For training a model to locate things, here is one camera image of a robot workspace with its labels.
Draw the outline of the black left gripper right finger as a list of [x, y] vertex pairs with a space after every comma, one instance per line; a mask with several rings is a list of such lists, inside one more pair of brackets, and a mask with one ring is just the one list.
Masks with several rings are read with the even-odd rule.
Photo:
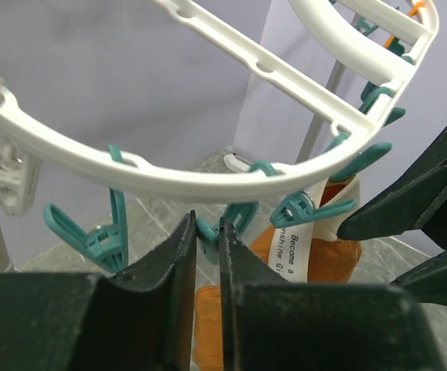
[[227, 370], [443, 370], [421, 306], [392, 284], [291, 283], [220, 221]]

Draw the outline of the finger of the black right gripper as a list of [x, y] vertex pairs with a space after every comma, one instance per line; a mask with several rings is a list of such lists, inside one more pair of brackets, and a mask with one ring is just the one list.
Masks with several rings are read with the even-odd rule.
[[420, 303], [447, 307], [447, 250], [395, 278], [395, 284]]
[[447, 126], [392, 185], [343, 221], [344, 240], [420, 230], [447, 250]]

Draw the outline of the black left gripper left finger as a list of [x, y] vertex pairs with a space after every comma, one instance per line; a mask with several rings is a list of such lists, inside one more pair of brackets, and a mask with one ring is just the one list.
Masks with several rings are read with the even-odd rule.
[[0, 274], [0, 370], [188, 370], [196, 214], [113, 277]]

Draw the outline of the orange underwear beige waistband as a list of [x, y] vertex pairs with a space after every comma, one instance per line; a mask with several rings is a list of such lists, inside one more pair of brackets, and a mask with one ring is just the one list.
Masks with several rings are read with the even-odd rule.
[[[250, 245], [251, 251], [292, 282], [345, 284], [357, 266], [359, 241], [341, 240], [336, 232], [353, 211], [289, 228], [267, 227]], [[200, 370], [222, 370], [223, 336], [219, 285], [195, 293], [193, 361]]]

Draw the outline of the white oval clip hanger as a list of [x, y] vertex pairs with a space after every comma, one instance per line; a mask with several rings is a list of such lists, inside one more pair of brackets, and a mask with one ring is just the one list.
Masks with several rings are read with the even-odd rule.
[[293, 193], [380, 133], [433, 1], [0, 1], [0, 132], [100, 186], [195, 203]]

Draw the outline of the teal front clothes peg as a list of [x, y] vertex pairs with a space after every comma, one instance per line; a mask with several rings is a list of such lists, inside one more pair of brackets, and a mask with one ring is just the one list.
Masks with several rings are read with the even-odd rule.
[[287, 195], [269, 217], [275, 228], [287, 228], [328, 219], [347, 213], [357, 205], [355, 199], [348, 199], [328, 206], [316, 207], [313, 198], [306, 192]]

